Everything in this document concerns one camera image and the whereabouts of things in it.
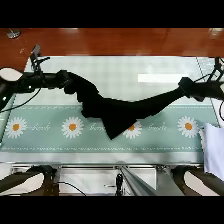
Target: black fabric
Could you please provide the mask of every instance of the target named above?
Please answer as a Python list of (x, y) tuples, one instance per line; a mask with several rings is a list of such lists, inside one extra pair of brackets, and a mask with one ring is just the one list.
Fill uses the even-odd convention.
[(183, 91), (177, 88), (135, 102), (104, 98), (99, 94), (93, 83), (71, 72), (69, 76), (73, 83), (64, 88), (65, 93), (77, 93), (77, 100), (82, 102), (83, 106), (82, 115), (86, 118), (101, 118), (110, 139), (117, 137), (131, 127), (136, 119), (144, 119), (155, 115), (184, 96)]

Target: white daisy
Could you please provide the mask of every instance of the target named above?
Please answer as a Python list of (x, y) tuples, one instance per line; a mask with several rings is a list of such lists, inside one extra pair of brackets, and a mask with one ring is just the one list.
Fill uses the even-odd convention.
[(70, 117), (69, 119), (66, 119), (65, 122), (63, 122), (62, 125), (62, 131), (64, 132), (63, 135), (66, 136), (66, 138), (75, 138), (76, 136), (79, 136), (82, 134), (83, 130), (83, 122), (77, 118), (77, 117)]
[(15, 117), (8, 122), (5, 131), (8, 138), (17, 138), (23, 134), (23, 131), (25, 131), (26, 128), (27, 125), (25, 119)]
[(199, 131), (198, 124), (194, 118), (186, 116), (179, 119), (177, 126), (179, 127), (178, 130), (182, 132), (182, 135), (188, 138), (194, 138)]
[(130, 128), (124, 131), (123, 135), (126, 135), (126, 138), (135, 138), (141, 134), (142, 125), (140, 122), (136, 122)]

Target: brown wooden surface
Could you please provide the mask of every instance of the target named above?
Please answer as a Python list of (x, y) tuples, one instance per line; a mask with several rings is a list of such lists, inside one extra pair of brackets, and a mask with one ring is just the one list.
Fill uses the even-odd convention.
[(224, 57), (222, 28), (0, 28), (0, 67), (24, 69), (35, 44), (43, 56), (164, 55)]

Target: floor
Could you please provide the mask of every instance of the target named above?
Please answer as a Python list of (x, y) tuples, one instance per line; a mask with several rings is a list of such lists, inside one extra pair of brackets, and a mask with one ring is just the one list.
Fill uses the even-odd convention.
[(0, 28), (0, 67), (23, 70), (35, 44), (43, 56), (164, 55), (224, 57), (223, 28)]

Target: folded garment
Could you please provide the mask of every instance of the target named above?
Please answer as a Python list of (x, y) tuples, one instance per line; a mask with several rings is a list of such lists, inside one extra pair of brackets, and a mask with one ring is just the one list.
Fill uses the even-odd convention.
[(93, 83), (71, 72), (69, 76), (73, 83), (64, 88), (65, 93), (77, 93), (77, 100), (82, 102), (82, 115), (86, 118), (101, 118), (110, 139), (131, 127), (136, 119), (155, 115), (184, 96), (178, 87), (173, 91), (135, 102), (104, 98)]
[(224, 181), (224, 128), (206, 123), (204, 135), (204, 171)]

